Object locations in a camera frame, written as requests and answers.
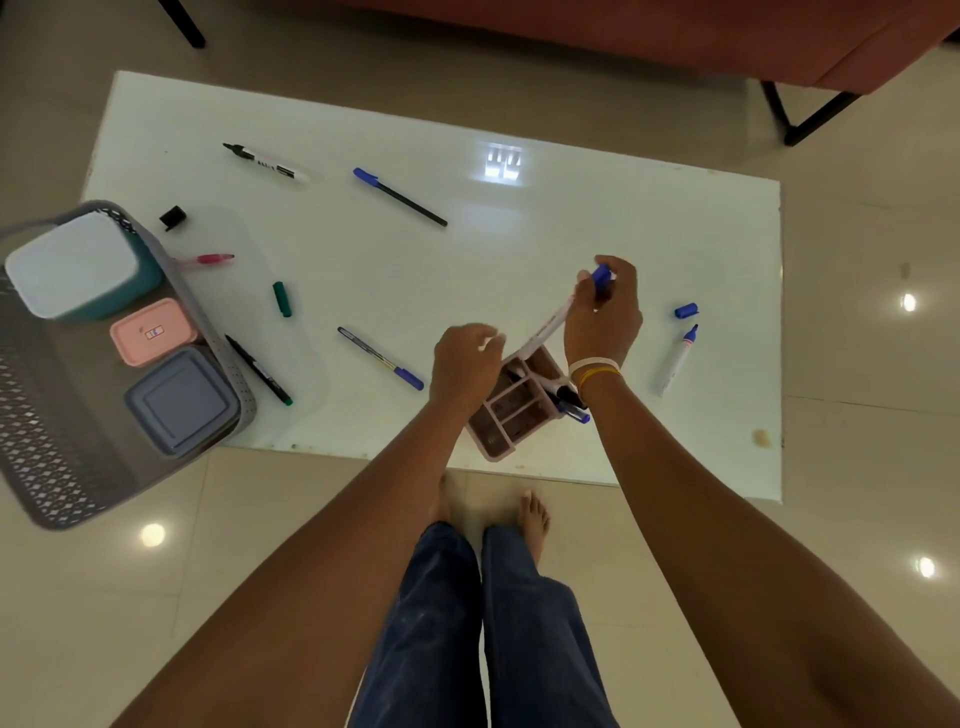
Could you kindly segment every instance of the whiteboard marker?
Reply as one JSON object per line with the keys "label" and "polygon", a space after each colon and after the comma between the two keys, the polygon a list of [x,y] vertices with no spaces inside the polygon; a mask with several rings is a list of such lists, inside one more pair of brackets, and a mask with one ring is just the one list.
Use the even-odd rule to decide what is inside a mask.
{"label": "whiteboard marker", "polygon": [[686,355],[690,353],[690,350],[693,349],[693,342],[697,340],[697,328],[700,325],[697,324],[690,331],[684,334],[684,338],[677,344],[677,348],[673,354],[673,362],[670,364],[670,373],[666,376],[666,381],[660,388],[660,396],[663,397],[666,395],[666,391],[670,389],[670,385],[673,384],[674,378],[680,372],[680,368],[684,365],[684,360]]}

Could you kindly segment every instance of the bare foot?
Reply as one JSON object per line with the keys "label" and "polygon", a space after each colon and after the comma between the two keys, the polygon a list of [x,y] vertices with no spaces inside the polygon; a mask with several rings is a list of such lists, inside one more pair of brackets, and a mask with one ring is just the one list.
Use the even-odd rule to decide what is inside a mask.
{"label": "bare foot", "polygon": [[550,514],[533,491],[527,491],[520,497],[516,524],[520,527],[523,540],[527,542],[530,555],[534,557],[534,564],[539,564],[546,532],[550,530]]}
{"label": "bare foot", "polygon": [[446,474],[440,478],[440,482],[437,484],[437,499],[430,506],[430,522],[436,523],[438,521],[453,524],[453,519],[450,516],[450,496],[446,492]]}

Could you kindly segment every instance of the pen organizer compartment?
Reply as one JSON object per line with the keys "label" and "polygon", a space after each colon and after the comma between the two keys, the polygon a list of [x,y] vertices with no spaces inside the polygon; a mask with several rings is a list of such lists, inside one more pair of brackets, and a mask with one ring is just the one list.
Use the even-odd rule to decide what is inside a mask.
{"label": "pen organizer compartment", "polygon": [[531,372],[548,379],[559,379],[564,375],[544,347],[537,349],[526,361],[508,358],[490,396],[467,422],[467,431],[483,456],[491,462],[502,460],[516,449],[518,443],[551,420],[561,417]]}

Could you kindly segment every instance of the blue marker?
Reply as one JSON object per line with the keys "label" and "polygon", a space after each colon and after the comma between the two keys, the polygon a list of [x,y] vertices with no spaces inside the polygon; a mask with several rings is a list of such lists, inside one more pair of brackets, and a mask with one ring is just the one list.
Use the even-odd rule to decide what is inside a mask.
{"label": "blue marker", "polygon": [[383,182],[381,182],[381,181],[377,178],[376,175],[372,175],[370,172],[364,172],[362,169],[360,169],[360,167],[355,168],[355,169],[353,170],[353,174],[356,175],[359,179],[361,179],[361,180],[363,180],[364,182],[366,182],[367,184],[369,184],[371,187],[376,187],[377,189],[382,190],[383,192],[386,192],[388,195],[390,195],[391,197],[393,197],[395,200],[400,200],[402,203],[404,203],[405,205],[407,205],[407,206],[409,206],[409,207],[412,207],[414,210],[416,210],[417,212],[419,212],[421,215],[425,215],[426,217],[429,217],[431,220],[433,220],[433,221],[434,221],[435,223],[437,223],[438,225],[443,225],[444,227],[446,227],[446,220],[445,220],[444,218],[440,217],[439,215],[433,214],[433,213],[432,213],[430,210],[428,210],[426,207],[421,207],[421,206],[419,206],[419,205],[418,205],[417,203],[415,203],[413,200],[409,200],[409,199],[407,199],[406,197],[404,197],[403,195],[401,195],[399,192],[396,192],[395,190],[391,189],[391,188],[388,187],[386,184],[384,184]]}
{"label": "blue marker", "polygon": [[401,379],[403,379],[403,381],[405,381],[411,387],[413,387],[417,391],[420,391],[423,389],[423,382],[417,379],[414,375],[410,374],[410,372],[403,369],[402,367],[398,367],[396,364],[394,364],[394,362],[392,362],[386,356],[378,352],[376,349],[374,349],[372,346],[370,346],[363,340],[358,339],[356,336],[354,336],[352,333],[347,331],[345,328],[337,327],[337,330],[340,331],[340,333],[342,333],[344,336],[346,336],[347,339],[349,339],[358,347],[360,347],[363,351],[365,351],[371,356],[376,357],[381,364],[384,364],[390,367],[390,369],[394,371],[395,375],[399,376]]}

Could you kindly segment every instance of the yellow thread bracelet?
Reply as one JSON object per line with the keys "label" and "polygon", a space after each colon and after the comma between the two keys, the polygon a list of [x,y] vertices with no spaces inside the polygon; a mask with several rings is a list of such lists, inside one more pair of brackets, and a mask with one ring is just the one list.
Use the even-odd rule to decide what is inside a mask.
{"label": "yellow thread bracelet", "polygon": [[590,369],[587,371],[586,374],[580,377],[580,383],[577,385],[577,389],[582,390],[584,388],[584,384],[589,378],[591,378],[595,374],[600,374],[601,372],[613,372],[614,374],[619,376],[621,379],[623,378],[623,375],[620,374],[613,367],[599,367],[597,369]]}

